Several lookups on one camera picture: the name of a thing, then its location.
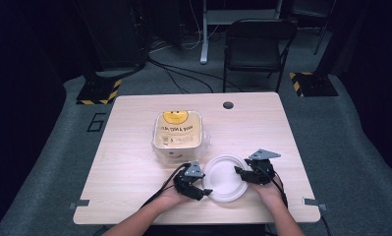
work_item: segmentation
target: hazard tape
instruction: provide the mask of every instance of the hazard tape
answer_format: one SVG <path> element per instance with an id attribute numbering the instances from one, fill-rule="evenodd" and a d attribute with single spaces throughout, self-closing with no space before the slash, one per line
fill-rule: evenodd
<path id="1" fill-rule="evenodd" d="M 312 75 L 311 72 L 302 72 L 302 73 L 290 73 L 291 81 L 293 82 L 294 90 L 297 93 L 297 96 L 304 96 L 303 91 L 301 90 L 300 84 L 296 78 L 297 75 Z"/>
<path id="2" fill-rule="evenodd" d="M 110 104 L 115 99 L 121 82 L 122 81 L 119 80 L 115 83 L 115 85 L 112 89 L 112 92 L 110 93 L 110 95 L 107 99 L 104 99 L 104 100 L 77 100 L 77 104 L 83 104 L 83 105 Z"/>

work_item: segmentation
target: plastic container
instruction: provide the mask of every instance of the plastic container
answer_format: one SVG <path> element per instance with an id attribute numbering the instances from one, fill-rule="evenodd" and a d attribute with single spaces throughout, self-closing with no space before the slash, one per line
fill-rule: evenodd
<path id="1" fill-rule="evenodd" d="M 196 111 L 165 111 L 156 118 L 152 146 L 166 166 L 200 159 L 208 143 L 201 115 Z"/>

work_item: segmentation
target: gray carpet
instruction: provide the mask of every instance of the gray carpet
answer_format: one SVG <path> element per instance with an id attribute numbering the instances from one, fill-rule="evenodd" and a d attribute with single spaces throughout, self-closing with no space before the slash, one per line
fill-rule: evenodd
<path id="1" fill-rule="evenodd" d="M 315 70 L 327 43 L 326 37 L 319 54 L 314 56 L 317 39 L 308 33 L 297 36 L 279 92 L 315 197 L 328 207 L 322 214 L 332 235 L 392 235 L 392 170 L 364 135 L 342 83 L 330 76 L 339 96 L 297 97 L 288 76 L 290 72 Z M 207 65 L 199 64 L 199 53 L 200 45 L 181 51 L 168 47 L 149 55 L 161 63 L 221 77 L 223 38 L 210 43 Z M 209 84 L 214 92 L 221 92 L 219 79 L 192 75 Z M 178 75 L 174 78 L 190 93 L 210 92 L 198 81 Z M 0 223 L 0 235 L 90 236 L 101 227 L 76 225 L 74 211 L 68 209 L 70 203 L 80 198 L 103 133 L 87 132 L 88 125 L 95 113 L 105 113 L 98 118 L 107 121 L 112 108 L 112 104 L 76 105 L 83 84 L 83 77 L 65 83 L 64 109 L 36 165 Z M 123 79 L 118 91 L 118 95 L 161 93 L 180 91 L 161 68 L 150 63 Z M 321 220 L 301 226 L 307 235 L 326 235 Z M 255 235 L 264 234 L 257 231 Z"/>

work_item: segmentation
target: paper plate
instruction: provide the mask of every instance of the paper plate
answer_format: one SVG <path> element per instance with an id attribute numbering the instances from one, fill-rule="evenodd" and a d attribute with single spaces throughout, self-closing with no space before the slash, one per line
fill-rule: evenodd
<path id="1" fill-rule="evenodd" d="M 236 173 L 235 166 L 248 169 L 245 161 L 234 154 L 218 155 L 204 166 L 202 187 L 213 190 L 208 195 L 212 200 L 229 203 L 240 197 L 248 188 L 248 184 Z"/>

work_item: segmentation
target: table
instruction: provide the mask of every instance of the table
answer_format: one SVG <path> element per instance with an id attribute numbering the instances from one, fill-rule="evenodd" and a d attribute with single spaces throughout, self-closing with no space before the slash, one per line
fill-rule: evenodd
<path id="1" fill-rule="evenodd" d="M 224 102 L 234 107 L 226 109 Z M 281 176 L 289 210 L 298 222 L 320 219 L 299 151 L 279 95 L 275 92 L 164 94 L 119 96 L 107 121 L 94 162 L 77 206 L 76 224 L 116 224 L 133 214 L 171 175 L 157 161 L 151 147 L 157 115 L 163 111 L 194 110 L 202 117 L 210 147 L 200 158 L 201 169 L 223 153 L 242 158 L 259 148 L 282 156 L 271 163 Z M 230 224 L 273 222 L 258 194 L 248 188 L 237 200 L 219 204 L 208 197 L 177 206 L 160 215 L 154 224 Z"/>
<path id="2" fill-rule="evenodd" d="M 241 19 L 278 19 L 283 0 L 275 9 L 262 10 L 207 10 L 207 0 L 202 0 L 202 49 L 199 63 L 206 64 L 208 57 L 207 25 L 230 25 Z"/>

